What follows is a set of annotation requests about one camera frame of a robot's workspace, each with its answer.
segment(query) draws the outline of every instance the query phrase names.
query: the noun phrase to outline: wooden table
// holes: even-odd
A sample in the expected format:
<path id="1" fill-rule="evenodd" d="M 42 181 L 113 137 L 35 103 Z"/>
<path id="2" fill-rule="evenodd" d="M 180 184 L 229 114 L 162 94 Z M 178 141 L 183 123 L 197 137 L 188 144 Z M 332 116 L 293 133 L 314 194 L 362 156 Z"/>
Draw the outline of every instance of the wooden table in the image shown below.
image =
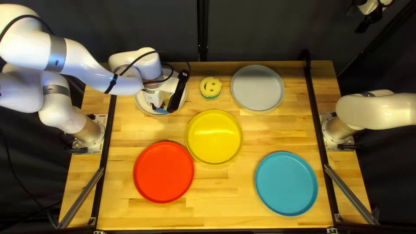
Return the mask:
<path id="1" fill-rule="evenodd" d="M 144 114 L 132 97 L 118 96 L 106 167 L 97 228 L 102 230 L 150 229 L 259 229 L 329 227 L 329 209 L 323 170 L 318 153 L 304 62 L 191 62 L 188 98 L 177 112 L 164 117 Z M 277 108 L 252 112 L 238 105 L 230 91 L 232 75 L 246 65 L 272 68 L 282 78 L 285 97 Z M 183 64 L 172 64 L 176 70 Z M 331 61 L 313 61 L 311 70 L 319 111 L 334 111 L 340 98 Z M 199 93 L 204 77 L 223 83 L 221 94 L 207 100 Z M 108 112 L 110 96 L 87 86 L 82 110 L 86 114 Z M 232 114 L 243 129 L 244 145 L 230 163 L 209 166 L 194 160 L 194 181 L 187 193 L 169 204 L 151 203 L 134 187 L 132 169 L 137 156 L 160 140 L 184 145 L 187 123 L 198 113 L 219 109 Z M 293 152 L 313 168 L 319 185 L 314 206 L 299 217 L 283 217 L 262 204 L 254 188 L 258 163 L 277 150 Z M 330 165 L 369 209 L 355 152 L 329 152 Z M 73 155 L 69 168 L 60 219 L 98 169 L 100 155 Z M 334 185 L 339 212 L 346 221 L 364 223 L 359 213 Z M 92 192 L 71 223 L 85 225 L 91 216 Z"/>

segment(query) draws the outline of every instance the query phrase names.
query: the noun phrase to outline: smiley face sponge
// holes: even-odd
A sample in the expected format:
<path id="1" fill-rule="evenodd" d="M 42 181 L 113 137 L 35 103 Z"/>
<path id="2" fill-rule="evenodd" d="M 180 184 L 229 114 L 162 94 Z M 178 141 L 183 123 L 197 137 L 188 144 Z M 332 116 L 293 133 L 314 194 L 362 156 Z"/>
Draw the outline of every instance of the smiley face sponge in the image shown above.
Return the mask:
<path id="1" fill-rule="evenodd" d="M 204 98 L 216 98 L 220 92 L 223 84 L 214 77 L 206 77 L 202 80 L 200 91 Z"/>

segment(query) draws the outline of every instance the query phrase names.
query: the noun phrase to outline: black cable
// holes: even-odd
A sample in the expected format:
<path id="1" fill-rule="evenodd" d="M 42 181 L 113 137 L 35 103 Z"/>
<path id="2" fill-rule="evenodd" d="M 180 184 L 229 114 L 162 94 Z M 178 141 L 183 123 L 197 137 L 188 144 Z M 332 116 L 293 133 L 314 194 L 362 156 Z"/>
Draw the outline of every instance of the black cable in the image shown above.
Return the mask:
<path id="1" fill-rule="evenodd" d="M 23 217 L 21 217 L 21 218 L 17 219 L 16 221 L 14 221 L 13 223 L 11 223 L 11 224 L 9 224 L 9 225 L 7 225 L 7 226 L 5 226 L 5 227 L 2 227 L 2 228 L 0 229 L 0 232 L 2 232 L 2 231 L 4 231 L 4 230 L 6 230 L 6 229 L 8 229 L 8 228 L 10 228 L 10 227 L 12 227 L 12 226 L 14 226 L 14 225 L 18 224 L 18 223 L 21 223 L 21 222 L 23 222 L 23 221 L 25 221 L 25 220 L 28 220 L 28 219 L 32 218 L 33 216 L 36 216 L 36 215 L 38 215 L 38 214 L 41 214 L 41 213 L 43 213 L 45 210 L 49 210 L 49 209 L 53 208 L 54 206 L 56 206 L 56 205 L 58 205 L 58 204 L 60 204 L 60 203 L 62 203 L 62 202 L 56 202 L 56 203 L 54 203 L 54 204 L 52 204 L 52 205 L 50 205 L 50 206 L 47 206 L 47 207 L 45 207 L 45 208 L 41 208 L 41 209 L 39 209 L 39 210 L 37 210 L 37 211 L 29 212 L 29 213 L 27 213 L 25 216 L 23 216 Z"/>
<path id="2" fill-rule="evenodd" d="M 172 52 L 172 51 L 168 51 L 168 50 L 154 50 L 154 51 L 150 51 L 147 52 L 145 54 L 140 55 L 139 57 L 137 57 L 133 62 L 131 62 L 121 73 L 120 76 L 122 76 L 124 73 L 127 72 L 127 70 L 129 70 L 137 61 L 139 61 L 141 58 L 150 55 L 150 54 L 154 54 L 154 53 L 163 53 L 163 52 L 168 52 L 168 53 L 172 53 L 174 55 L 177 55 L 179 57 L 180 60 L 182 60 L 183 62 L 186 62 L 184 59 L 182 59 L 177 53 Z M 189 75 L 191 75 L 191 65 L 189 64 L 189 62 L 186 62 L 188 68 L 189 68 Z M 167 81 L 172 75 L 173 75 L 173 68 L 172 66 L 170 66 L 172 69 L 171 74 L 163 80 L 156 80 L 156 81 L 148 81 L 148 82 L 144 82 L 143 84 L 153 84 L 153 83 L 161 83 L 161 82 L 165 82 Z"/>
<path id="3" fill-rule="evenodd" d="M 164 63 L 163 65 L 168 65 L 171 68 L 170 75 L 166 79 L 163 79 L 163 80 L 154 80 L 154 81 L 143 82 L 143 85 L 146 85 L 146 84 L 156 84 L 156 83 L 162 83 L 162 82 L 167 81 L 173 75 L 173 67 L 170 64 L 168 64 L 168 63 Z"/>
<path id="4" fill-rule="evenodd" d="M 1 42 L 1 40 L 3 39 L 4 34 L 6 34 L 7 30 L 9 30 L 9 28 L 10 28 L 10 27 L 11 27 L 14 23 L 16 23 L 17 21 L 19 21 L 19 20 L 21 20 L 21 19 L 23 19 L 23 18 L 33 18 L 33 19 L 38 20 L 39 22 L 41 22 L 41 23 L 45 26 L 45 28 L 46 28 L 46 29 L 48 29 L 48 31 L 50 32 L 50 34 L 55 35 L 55 34 L 52 32 L 52 30 L 50 29 L 50 27 L 46 24 L 46 22 L 45 22 L 45 21 L 43 21 L 41 18 L 39 18 L 39 17 L 37 17 L 37 16 L 35 16 L 35 15 L 21 15 L 21 16 L 19 16 L 19 17 L 17 17 L 17 18 L 14 18 L 12 21 L 10 21 L 10 23 L 8 23 L 8 24 L 6 25 L 6 27 L 4 27 L 3 31 L 2 31 L 2 32 L 1 32 L 1 34 L 0 34 L 0 42 Z"/>
<path id="5" fill-rule="evenodd" d="M 2 136 L 2 138 L 3 138 L 3 143 L 4 143 L 4 147 L 5 147 L 5 149 L 6 149 L 6 154 L 7 154 L 7 160 L 9 161 L 9 166 L 10 166 L 10 169 L 11 169 L 11 171 L 12 171 L 12 174 L 13 174 L 13 176 L 15 177 L 15 179 L 17 180 L 17 182 L 19 183 L 19 185 L 22 187 L 22 189 L 39 205 L 39 206 L 41 206 L 42 208 L 44 208 L 44 206 L 40 203 L 40 202 L 38 202 L 38 200 L 36 200 L 36 198 L 35 198 L 35 196 L 33 195 L 33 194 L 31 194 L 30 192 L 29 192 L 29 190 L 22 184 L 22 182 L 20 181 L 20 179 L 19 179 L 19 177 L 17 177 L 17 175 L 16 175 L 16 172 L 15 172 L 15 169 L 13 168 L 13 164 L 12 164 L 12 159 L 10 158 L 10 151 L 9 151 L 9 147 L 8 147 L 8 145 L 7 145 L 7 139 L 6 139 L 6 137 L 4 136 L 4 134 L 3 134 L 3 131 L 0 129 L 0 134 L 1 134 L 1 136 Z"/>

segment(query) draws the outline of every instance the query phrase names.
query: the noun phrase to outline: metal mounting plate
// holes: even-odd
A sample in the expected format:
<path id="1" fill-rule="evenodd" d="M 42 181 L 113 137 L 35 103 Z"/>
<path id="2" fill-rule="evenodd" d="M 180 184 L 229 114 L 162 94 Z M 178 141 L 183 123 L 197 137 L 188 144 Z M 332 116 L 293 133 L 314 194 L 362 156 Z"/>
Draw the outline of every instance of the metal mounting plate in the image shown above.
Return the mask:
<path id="1" fill-rule="evenodd" d="M 330 119 L 332 117 L 336 116 L 336 113 L 334 111 L 322 111 L 319 112 L 319 119 L 321 121 L 321 125 L 324 123 L 324 121 L 326 121 L 327 119 Z M 327 150 L 327 152 L 330 151 L 354 151 L 353 149 L 338 149 L 338 144 L 335 142 L 331 142 L 328 141 L 327 139 L 325 139 L 324 137 L 324 143 L 325 143 L 325 148 Z M 345 139 L 345 143 L 343 143 L 345 145 L 354 145 L 354 138 L 352 136 L 349 136 Z"/>
<path id="2" fill-rule="evenodd" d="M 89 154 L 101 154 L 102 149 L 103 149 L 103 142 L 104 142 L 104 133 L 105 133 L 105 128 L 107 127 L 107 114 L 94 114 L 95 115 L 95 119 L 93 120 L 94 122 L 96 122 L 102 130 L 101 136 L 99 138 L 99 142 L 97 142 L 96 144 L 91 144 L 91 146 L 88 146 L 88 152 L 86 153 L 81 153 L 81 154 L 85 154 L 85 155 L 89 155 Z M 79 148 L 85 148 L 84 143 L 81 142 L 80 140 L 76 140 L 72 143 L 72 148 L 73 149 L 79 149 Z"/>

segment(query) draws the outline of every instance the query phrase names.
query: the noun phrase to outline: black handle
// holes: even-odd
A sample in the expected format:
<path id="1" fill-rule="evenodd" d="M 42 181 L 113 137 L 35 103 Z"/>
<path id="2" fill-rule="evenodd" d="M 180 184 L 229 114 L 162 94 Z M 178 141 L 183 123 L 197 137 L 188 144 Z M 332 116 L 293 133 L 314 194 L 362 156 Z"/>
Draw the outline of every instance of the black handle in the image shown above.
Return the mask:
<path id="1" fill-rule="evenodd" d="M 175 112 L 181 103 L 182 94 L 185 90 L 186 83 L 189 79 L 189 72 L 187 70 L 182 70 L 178 75 L 178 85 L 176 86 L 175 93 L 172 95 L 171 99 L 169 100 L 169 104 L 167 107 L 167 111 L 169 113 Z"/>

